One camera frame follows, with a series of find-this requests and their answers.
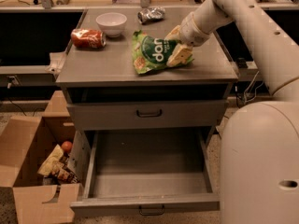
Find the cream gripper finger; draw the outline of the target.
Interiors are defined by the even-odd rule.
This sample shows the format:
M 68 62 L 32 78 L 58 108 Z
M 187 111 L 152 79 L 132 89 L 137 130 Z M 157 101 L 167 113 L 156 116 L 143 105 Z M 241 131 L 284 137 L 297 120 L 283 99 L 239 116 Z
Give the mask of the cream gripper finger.
M 186 64 L 192 57 L 192 46 L 186 44 L 177 44 L 172 54 L 167 60 L 168 67 L 175 67 L 179 64 Z
M 177 25 L 171 32 L 168 33 L 168 35 L 164 38 L 165 40 L 180 40 L 179 37 L 179 29 L 180 26 Z

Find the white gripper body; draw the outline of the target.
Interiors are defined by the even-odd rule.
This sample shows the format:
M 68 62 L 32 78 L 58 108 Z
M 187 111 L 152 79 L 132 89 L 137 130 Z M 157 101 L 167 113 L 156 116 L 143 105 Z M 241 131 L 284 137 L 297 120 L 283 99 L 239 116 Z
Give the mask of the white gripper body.
M 202 46 L 210 38 L 209 34 L 202 32 L 195 23 L 194 13 L 191 12 L 179 26 L 179 39 L 183 44 L 193 47 Z

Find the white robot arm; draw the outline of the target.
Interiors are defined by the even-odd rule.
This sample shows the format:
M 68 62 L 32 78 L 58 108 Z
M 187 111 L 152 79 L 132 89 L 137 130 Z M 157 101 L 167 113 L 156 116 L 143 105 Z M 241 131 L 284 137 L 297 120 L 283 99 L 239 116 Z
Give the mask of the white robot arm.
M 221 224 L 299 224 L 299 46 L 257 0 L 205 0 L 180 24 L 198 47 L 235 22 L 271 100 L 245 105 L 221 139 Z

